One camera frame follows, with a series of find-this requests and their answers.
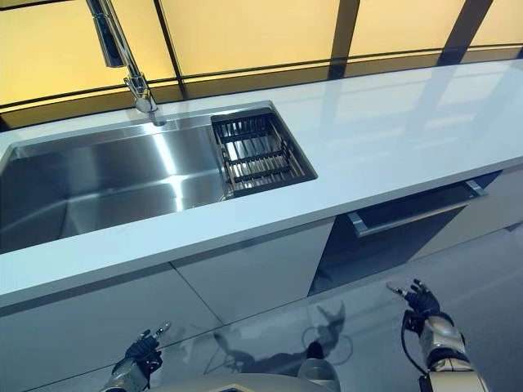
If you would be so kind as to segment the left robot hand dark palm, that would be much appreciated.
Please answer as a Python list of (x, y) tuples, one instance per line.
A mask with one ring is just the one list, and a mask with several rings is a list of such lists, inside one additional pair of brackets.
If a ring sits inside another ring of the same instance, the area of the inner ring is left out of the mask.
[(126, 350), (125, 357), (133, 358), (140, 363), (159, 363), (161, 361), (160, 341), (171, 326), (172, 323), (166, 321), (157, 328), (144, 330)]

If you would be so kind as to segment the right robot hand dark palm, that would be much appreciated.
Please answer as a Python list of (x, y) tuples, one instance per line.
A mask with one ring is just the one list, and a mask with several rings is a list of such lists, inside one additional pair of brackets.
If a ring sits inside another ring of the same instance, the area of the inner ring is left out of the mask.
[(420, 279), (414, 278), (410, 288), (396, 287), (386, 283), (386, 287), (397, 296), (403, 298), (416, 313), (430, 316), (440, 313), (440, 303), (430, 288)]

